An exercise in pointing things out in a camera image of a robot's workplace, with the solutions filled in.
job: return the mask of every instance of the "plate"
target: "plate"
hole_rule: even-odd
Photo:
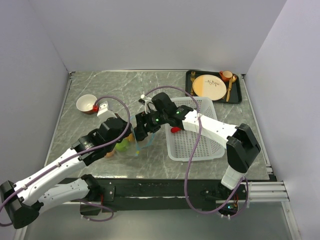
[[[198,76],[193,84],[193,90],[199,97],[207,97],[212,101],[222,99],[227,92],[225,83],[217,76]]]

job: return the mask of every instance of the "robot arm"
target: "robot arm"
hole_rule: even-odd
[[[202,124],[201,135],[218,142],[227,151],[229,167],[221,183],[230,190],[234,189],[241,177],[247,173],[260,152],[258,142],[250,127],[246,124],[240,126],[229,125],[197,114],[195,110],[188,106],[177,107],[163,92],[155,95],[151,100],[147,99],[147,103],[152,103],[156,110],[149,109],[148,112],[143,111],[135,116],[137,126],[134,128],[134,133],[137,141],[142,141],[148,136],[148,133],[155,133],[163,124],[170,124],[172,127],[197,133],[199,132],[200,118]],[[97,115],[107,120],[99,128],[79,138],[71,148],[54,162],[15,184],[6,181],[0,186],[2,201],[5,201],[12,193],[23,189],[4,206],[16,229],[32,223],[40,213],[59,204],[82,198],[91,201],[101,193],[100,186],[92,175],[84,175],[69,184],[58,184],[70,174],[103,158],[106,153],[113,150],[116,142],[71,158],[72,156],[115,140],[126,128],[127,122],[108,110],[107,105],[102,104]],[[126,131],[122,138],[128,137],[130,133],[131,128]],[[26,184],[31,180],[43,175],[53,166],[57,167],[26,187]]]
[[[91,201],[101,193],[100,186],[92,175],[84,175],[81,179],[69,184],[58,183],[70,174],[85,168],[111,152],[116,142],[79,155],[84,150],[103,145],[118,138],[125,130],[126,125],[127,122],[113,114],[99,128],[92,130],[88,135],[80,137],[64,154],[40,171],[16,183],[11,181],[4,182],[0,186],[2,201],[5,201],[13,193],[17,193],[4,206],[14,228],[19,229],[27,226],[40,213],[59,204],[82,198]],[[122,139],[128,137],[130,133],[131,128],[129,127]]]
[[[140,99],[139,102],[145,104],[146,98]],[[244,123],[236,126],[214,120],[197,114],[197,111],[185,105],[177,107],[164,92],[155,95],[151,102],[156,111],[150,110],[148,113],[142,112],[135,116],[137,126],[134,131],[137,140],[142,141],[148,133],[155,133],[163,124],[198,133],[200,118],[201,135],[216,141],[226,149],[229,166],[221,183],[233,190],[261,150],[251,128]]]

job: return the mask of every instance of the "gray marble surface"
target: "gray marble surface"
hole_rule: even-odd
[[[77,139],[97,128],[101,121],[95,114],[85,115],[77,110],[77,99],[85,94],[96,97],[113,95],[122,99],[133,116],[143,110],[138,103],[142,93],[163,85],[185,88],[185,71],[100,71],[75,72],[71,76],[70,89],[67,94],[61,118],[54,136],[47,164],[57,159]],[[240,81],[242,103],[215,103],[217,119],[227,124],[251,126],[258,138],[257,126],[248,101],[244,81]],[[166,89],[171,97],[184,97],[182,92]],[[127,120],[124,108],[115,100],[110,101],[113,110]],[[213,160],[193,162],[190,179],[221,179],[228,167],[227,154]],[[173,161],[168,157],[165,128],[162,127],[154,137],[152,145],[134,155],[134,149],[125,153],[117,152],[113,157],[102,158],[70,177],[92,174],[97,178],[149,178],[149,179],[183,179],[187,168],[186,162]],[[250,167],[247,177],[250,180],[268,180],[266,161],[262,152]]]

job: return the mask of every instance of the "gold spoon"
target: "gold spoon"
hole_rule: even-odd
[[[191,72],[191,77],[190,77],[190,80],[191,80],[191,91],[190,91],[190,95],[191,96],[194,96],[195,95],[195,91],[194,91],[194,81],[196,80],[196,72],[195,71],[192,71]]]
[[[226,95],[226,101],[229,102],[230,99],[230,91],[232,88],[232,84],[237,80],[237,76],[235,74],[232,75],[232,78],[229,80],[228,93]]]

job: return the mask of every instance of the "gold fork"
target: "gold fork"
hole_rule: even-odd
[[[195,71],[192,71],[192,72],[191,72],[190,80],[191,80],[191,91],[190,91],[190,95],[193,96],[193,95],[195,95],[194,88],[193,88],[193,83],[194,83],[194,81],[196,80],[196,72],[195,72]]]

